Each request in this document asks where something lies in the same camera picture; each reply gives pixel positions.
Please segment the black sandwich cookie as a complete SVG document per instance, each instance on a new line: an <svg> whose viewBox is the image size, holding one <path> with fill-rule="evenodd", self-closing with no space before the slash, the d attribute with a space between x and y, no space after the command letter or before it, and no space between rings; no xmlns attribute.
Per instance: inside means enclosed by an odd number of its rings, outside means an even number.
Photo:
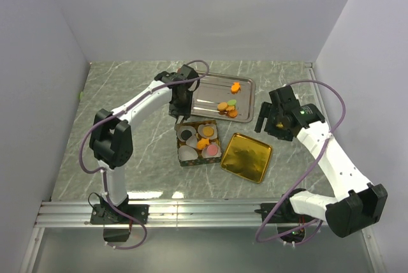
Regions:
<svg viewBox="0 0 408 273"><path fill-rule="evenodd" d="M192 135L193 135L193 133L192 133L191 131L187 130L187 129L183 130L183 131L180 133L181 139L182 139L183 141L185 141L185 142L186 142L189 138L191 138Z"/></svg>

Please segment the gold tin lid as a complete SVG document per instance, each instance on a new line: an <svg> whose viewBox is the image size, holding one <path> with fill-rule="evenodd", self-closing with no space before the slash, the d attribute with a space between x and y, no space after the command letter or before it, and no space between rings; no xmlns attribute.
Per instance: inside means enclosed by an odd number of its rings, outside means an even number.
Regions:
<svg viewBox="0 0 408 273"><path fill-rule="evenodd" d="M221 168L260 184L272 157L272 146L252 137L234 133L221 159Z"/></svg>

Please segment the green christmas cookie tin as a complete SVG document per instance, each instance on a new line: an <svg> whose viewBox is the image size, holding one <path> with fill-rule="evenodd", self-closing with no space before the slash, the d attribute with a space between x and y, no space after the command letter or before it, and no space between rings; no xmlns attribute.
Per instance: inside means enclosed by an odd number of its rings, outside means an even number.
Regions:
<svg viewBox="0 0 408 273"><path fill-rule="evenodd" d="M214 120L207 120L207 121L199 121L199 122L187 122L187 123L183 123L183 124L178 124L175 128L176 131L176 136L177 136L177 129L179 128L179 126L192 126L196 129L196 136L198 138L198 140L202 139L202 137L198 134L197 130L198 130L198 126L200 124L208 124L208 123L213 123L216 125L217 127L217 123ZM217 139L215 140L210 140L210 144L212 143L217 143L218 146L221 148L221 143L219 140L219 130L217 127ZM180 163L181 166L194 166L194 165L206 165L206 164L211 164L211 163L219 163L221 161L222 158L222 149L221 149L221 156L218 158L203 158L201 155L202 150L198 150L196 149L197 153L198 153L198 159L196 160L191 160L191 161L180 161L179 160L179 155L178 155L178 149L181 145L186 145L185 142L181 142L178 138L177 138L177 156L178 156L178 161Z"/></svg>

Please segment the pink sandwich cookie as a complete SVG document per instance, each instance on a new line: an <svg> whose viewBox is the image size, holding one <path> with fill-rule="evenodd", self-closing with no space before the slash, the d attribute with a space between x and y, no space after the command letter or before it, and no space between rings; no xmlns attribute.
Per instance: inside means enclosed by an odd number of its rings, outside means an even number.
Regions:
<svg viewBox="0 0 408 273"><path fill-rule="evenodd" d="M209 156L216 156L217 153L218 153L218 147L217 147L216 144L210 144L210 145L207 147L207 154L208 154Z"/></svg>

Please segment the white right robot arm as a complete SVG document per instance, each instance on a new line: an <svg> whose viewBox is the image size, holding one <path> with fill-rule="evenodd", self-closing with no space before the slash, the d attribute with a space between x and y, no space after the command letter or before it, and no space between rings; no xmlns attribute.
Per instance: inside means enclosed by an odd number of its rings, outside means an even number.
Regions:
<svg viewBox="0 0 408 273"><path fill-rule="evenodd" d="M255 131L285 141L297 139L314 157L300 177L306 178L318 166L328 179L334 196L323 196L298 188L295 182L268 211L256 232L256 241L264 242L261 232L276 212L286 221L309 216L313 222L327 223L331 231L344 238L376 224L383 213L388 192L382 184L365 177L333 136L339 123L329 126L314 104L301 105L292 85L270 91L270 101L261 105Z"/></svg>

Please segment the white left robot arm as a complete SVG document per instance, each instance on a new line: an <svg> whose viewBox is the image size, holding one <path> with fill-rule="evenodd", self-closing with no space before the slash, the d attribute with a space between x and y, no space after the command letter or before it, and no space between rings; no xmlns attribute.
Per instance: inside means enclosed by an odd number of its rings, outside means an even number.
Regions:
<svg viewBox="0 0 408 273"><path fill-rule="evenodd" d="M188 119L193 92L205 76L199 75L189 63L173 73L163 71L127 103L111 111L101 109L96 113L94 124L84 139L89 140L98 168L88 170L82 160L80 166L86 173L101 173L102 198L108 204L105 214L113 223L123 222L128 215L124 165L133 154L132 130L164 105L177 121Z"/></svg>

